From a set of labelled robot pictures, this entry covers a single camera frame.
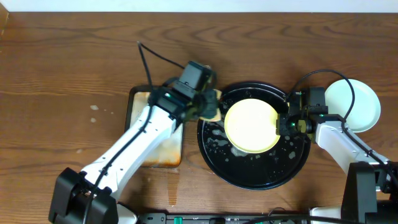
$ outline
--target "brown tabletop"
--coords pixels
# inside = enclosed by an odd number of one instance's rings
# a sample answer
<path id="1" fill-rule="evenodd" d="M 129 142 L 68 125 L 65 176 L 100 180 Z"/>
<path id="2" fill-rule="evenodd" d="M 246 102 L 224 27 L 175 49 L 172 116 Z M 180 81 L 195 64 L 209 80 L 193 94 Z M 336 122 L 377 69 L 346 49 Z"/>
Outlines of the brown tabletop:
<path id="1" fill-rule="evenodd" d="M 211 65 L 218 88 L 259 80 L 288 91 L 320 68 L 361 80 L 377 93 L 382 112 L 359 136 L 398 161 L 396 14 L 13 12 L 0 41 L 0 223 L 46 223 L 59 173 L 79 171 L 122 135 L 129 90 L 146 83 L 137 40 L 179 63 Z M 149 54 L 147 60 L 155 84 L 181 74 Z M 338 79 L 318 74 L 304 85 Z M 339 205 L 345 181 L 331 156 L 313 145 L 290 182 L 239 189 L 206 165 L 197 123 L 189 122 L 180 166 L 139 169 L 121 201 L 139 212 L 307 211 Z"/>

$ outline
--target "white background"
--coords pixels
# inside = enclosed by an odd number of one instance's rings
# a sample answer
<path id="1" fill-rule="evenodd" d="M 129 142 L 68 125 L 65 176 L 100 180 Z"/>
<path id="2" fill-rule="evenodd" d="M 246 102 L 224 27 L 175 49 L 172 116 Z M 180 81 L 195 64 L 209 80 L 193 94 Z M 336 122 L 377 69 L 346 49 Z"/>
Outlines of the white background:
<path id="1" fill-rule="evenodd" d="M 398 12 L 398 0 L 0 0 L 10 12 Z"/>

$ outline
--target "wet stain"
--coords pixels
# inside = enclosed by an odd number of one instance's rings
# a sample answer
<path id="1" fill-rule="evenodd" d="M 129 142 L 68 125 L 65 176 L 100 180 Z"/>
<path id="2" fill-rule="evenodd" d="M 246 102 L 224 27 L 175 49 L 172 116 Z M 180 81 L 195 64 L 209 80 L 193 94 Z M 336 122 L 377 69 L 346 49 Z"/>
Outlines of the wet stain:
<path id="1" fill-rule="evenodd" d="M 179 173 L 167 173 L 167 192 L 169 194 L 169 205 L 177 204 L 178 183 L 180 182 Z"/>

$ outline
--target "green component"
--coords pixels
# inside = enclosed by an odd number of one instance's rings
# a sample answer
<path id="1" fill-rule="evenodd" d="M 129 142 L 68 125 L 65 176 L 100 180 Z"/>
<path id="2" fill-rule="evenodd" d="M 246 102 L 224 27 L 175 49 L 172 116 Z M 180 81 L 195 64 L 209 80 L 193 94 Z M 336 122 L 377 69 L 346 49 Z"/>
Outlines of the green component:
<path id="1" fill-rule="evenodd" d="M 182 224 L 182 217 L 175 217 L 174 224 Z"/>

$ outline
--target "white plate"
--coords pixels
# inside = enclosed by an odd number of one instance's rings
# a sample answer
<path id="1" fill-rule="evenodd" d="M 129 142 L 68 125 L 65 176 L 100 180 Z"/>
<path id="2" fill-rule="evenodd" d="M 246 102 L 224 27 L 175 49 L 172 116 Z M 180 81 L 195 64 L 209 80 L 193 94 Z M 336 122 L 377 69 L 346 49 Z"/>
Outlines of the white plate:
<path id="1" fill-rule="evenodd" d="M 347 123 L 353 132 L 360 133 L 369 130 L 379 120 L 380 101 L 367 84 L 352 79 L 349 81 L 354 88 L 355 103 L 347 118 Z M 353 97 L 346 80 L 339 80 L 329 86 L 325 92 L 325 98 L 329 114 L 340 114 L 344 117 Z"/>

